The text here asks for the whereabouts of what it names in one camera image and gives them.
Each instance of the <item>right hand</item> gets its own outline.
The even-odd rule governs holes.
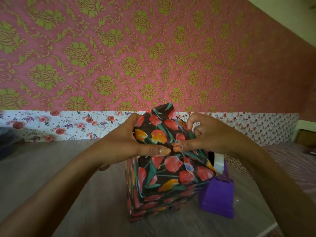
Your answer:
[[[196,139],[178,142],[173,151],[189,151],[194,149],[206,149],[220,154],[239,154],[239,150],[254,144],[247,136],[234,128],[226,125],[220,120],[200,113],[193,113],[188,121],[187,127],[192,129],[193,124],[199,122],[193,133]]]

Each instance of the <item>painted fingernail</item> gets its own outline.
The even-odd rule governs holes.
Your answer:
[[[162,148],[160,148],[160,150],[159,150],[159,153],[161,154],[161,155],[168,155],[169,153],[170,153],[170,149],[169,148],[167,148],[167,147],[162,147]]]
[[[182,145],[176,144],[176,145],[173,147],[173,151],[174,151],[174,152],[181,152],[182,150],[183,150],[183,146],[182,146]]]

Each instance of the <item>wrapping paper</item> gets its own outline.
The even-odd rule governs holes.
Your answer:
[[[195,138],[186,122],[176,116],[172,103],[146,112],[135,124],[134,136],[142,144],[173,149],[180,140]],[[128,160],[126,182],[130,221],[166,209],[179,210],[195,192],[211,180],[214,155],[196,149],[162,157],[139,156]]]

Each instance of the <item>dark object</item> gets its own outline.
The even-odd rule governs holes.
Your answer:
[[[201,210],[226,218],[234,218],[234,181],[229,178],[228,167],[225,162],[223,175],[212,179],[198,192]]]
[[[0,159],[10,155],[14,151],[12,143],[15,140],[14,132],[5,127],[0,127]]]
[[[138,119],[134,136],[142,144],[173,149],[180,140],[195,138],[186,122],[176,116],[172,103],[146,112]],[[130,222],[163,210],[179,210],[216,172],[214,156],[201,149],[173,152],[167,156],[140,156],[128,160],[126,183]]]

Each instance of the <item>damask wallpaper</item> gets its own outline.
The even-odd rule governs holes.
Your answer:
[[[304,111],[300,115],[300,119],[316,122],[316,78],[305,103]]]
[[[301,113],[316,50],[247,0],[1,0],[0,109]]]

